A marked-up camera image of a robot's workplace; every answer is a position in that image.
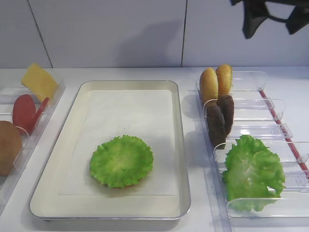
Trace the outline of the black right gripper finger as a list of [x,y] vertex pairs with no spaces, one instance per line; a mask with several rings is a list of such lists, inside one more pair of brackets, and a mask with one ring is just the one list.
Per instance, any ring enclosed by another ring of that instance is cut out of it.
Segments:
[[285,22],[289,34],[293,35],[309,23],[309,1],[287,0],[285,3],[294,6]]
[[244,21],[242,32],[246,39],[250,39],[255,34],[258,27],[269,18],[265,0],[244,0]]

